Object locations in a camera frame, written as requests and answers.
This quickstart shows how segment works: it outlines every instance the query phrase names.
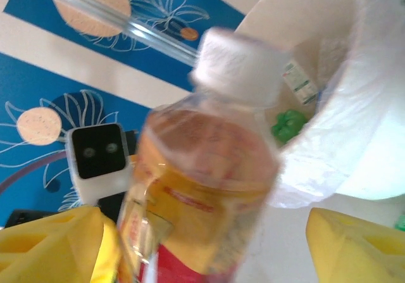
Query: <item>white plastic bag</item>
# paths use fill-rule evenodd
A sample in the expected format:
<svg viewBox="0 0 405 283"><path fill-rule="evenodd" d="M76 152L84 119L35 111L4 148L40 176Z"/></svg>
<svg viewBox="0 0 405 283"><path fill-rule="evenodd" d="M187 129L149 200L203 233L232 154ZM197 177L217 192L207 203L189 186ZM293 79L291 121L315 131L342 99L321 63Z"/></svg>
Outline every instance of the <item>white plastic bag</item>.
<svg viewBox="0 0 405 283"><path fill-rule="evenodd" d="M272 206L298 208L335 192L365 199L405 193L404 23L401 0L261 0L246 16L239 31L305 46L314 66L320 41L349 36L332 94L283 147Z"/></svg>

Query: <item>white device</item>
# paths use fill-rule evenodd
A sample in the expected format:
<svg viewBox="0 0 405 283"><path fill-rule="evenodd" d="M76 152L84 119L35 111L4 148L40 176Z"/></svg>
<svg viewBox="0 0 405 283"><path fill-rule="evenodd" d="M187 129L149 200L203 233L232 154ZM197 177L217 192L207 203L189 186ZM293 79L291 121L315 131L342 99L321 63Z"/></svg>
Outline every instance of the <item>white device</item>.
<svg viewBox="0 0 405 283"><path fill-rule="evenodd" d="M70 176L83 204L128 190L132 166L117 123L80 127L66 135Z"/></svg>

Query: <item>black screen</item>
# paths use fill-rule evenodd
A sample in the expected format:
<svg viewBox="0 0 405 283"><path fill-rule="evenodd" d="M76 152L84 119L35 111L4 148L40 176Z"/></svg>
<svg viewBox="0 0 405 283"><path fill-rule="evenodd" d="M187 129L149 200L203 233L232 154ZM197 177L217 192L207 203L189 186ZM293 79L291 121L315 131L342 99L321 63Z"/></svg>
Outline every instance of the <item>black screen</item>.
<svg viewBox="0 0 405 283"><path fill-rule="evenodd" d="M74 130L72 142L79 177L89 179L123 170L127 152L122 135L115 123Z"/></svg>

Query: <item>blue pattern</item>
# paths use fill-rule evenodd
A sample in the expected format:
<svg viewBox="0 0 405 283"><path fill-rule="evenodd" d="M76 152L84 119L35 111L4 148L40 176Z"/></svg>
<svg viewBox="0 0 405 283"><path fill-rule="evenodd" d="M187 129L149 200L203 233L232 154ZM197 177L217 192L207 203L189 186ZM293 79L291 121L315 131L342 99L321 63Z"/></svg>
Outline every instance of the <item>blue pattern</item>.
<svg viewBox="0 0 405 283"><path fill-rule="evenodd" d="M222 0L163 0L162 3L165 13L157 15L145 0L131 0L132 12L140 15L143 22L179 39L178 27L190 25L201 36L212 26L235 29L244 17ZM134 44L133 40L121 34L101 40L81 35L66 25L51 0L9 0L4 12L185 90L192 89L187 80L191 67L151 48L144 49L145 45ZM197 47L199 39L184 42Z"/></svg>
<svg viewBox="0 0 405 283"><path fill-rule="evenodd" d="M15 122L10 117L10 113L18 118L18 115L21 115L20 110L39 107L41 101L44 106L54 110L57 109L55 108L57 106L61 109L56 112L62 118L63 128L65 130L72 128L72 124L69 124L66 117L61 115L62 111L66 113L66 105L61 99L61 96L66 93L70 93L73 98L69 101L78 102L80 109L83 109L84 105L83 94L87 94L89 107L82 117L84 125L95 124L97 121L104 123L117 120L122 124L124 130L139 130L149 111L148 108L139 104L29 65L2 53L0 53L0 63L0 104L8 105L0 107L0 151L11 147L5 142L22 142L16 127L12 127ZM74 111L77 111L76 105L70 103L68 107L70 109L68 117L72 118L75 125L79 125L77 112L74 114ZM4 168L1 165L21 164L61 149L64 149L63 143L56 141L47 146L24 144L0 152L0 183L21 169L21 167ZM44 173L46 173L46 182L49 182L58 173L61 174L44 187ZM66 195L72 192L71 187L66 160L56 161L48 168L40 168L26 175L7 188L0 196L0 226L5 224L9 214L16 208L57 211L67 198Z"/></svg>

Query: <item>black object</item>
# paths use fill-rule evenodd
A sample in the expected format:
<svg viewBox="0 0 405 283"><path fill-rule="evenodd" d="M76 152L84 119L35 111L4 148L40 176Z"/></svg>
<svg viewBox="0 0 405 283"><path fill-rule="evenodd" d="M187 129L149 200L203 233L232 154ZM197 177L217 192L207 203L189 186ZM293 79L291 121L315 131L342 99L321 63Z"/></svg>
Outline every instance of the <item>black object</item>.
<svg viewBox="0 0 405 283"><path fill-rule="evenodd" d="M97 202L101 212L108 218L112 219L116 224L118 216L120 215L120 209L122 201L124 200L125 192L114 194L106 198L99 199ZM56 212L49 211L37 211L37 210L25 210L16 209L9 216L6 226L4 228L16 226L19 224L28 223L31 221L39 220L40 218L46 218L50 215L55 215Z"/></svg>
<svg viewBox="0 0 405 283"><path fill-rule="evenodd" d="M121 192L114 194L113 196L107 196L105 198L99 199L97 202L100 210L104 215L116 224L118 221L118 216L120 215L120 209L122 202L124 200L126 192Z"/></svg>
<svg viewBox="0 0 405 283"><path fill-rule="evenodd" d="M134 155L137 150L137 133L136 130L126 131L125 138L127 139L128 154Z"/></svg>
<svg viewBox="0 0 405 283"><path fill-rule="evenodd" d="M72 146L79 177L91 179L123 170L128 155L123 135L116 123L75 129Z"/></svg>
<svg viewBox="0 0 405 283"><path fill-rule="evenodd" d="M48 211L16 209L11 213L4 228L39 220L40 218L45 218L48 217L49 215L55 214L56 214L55 212L48 212Z"/></svg>

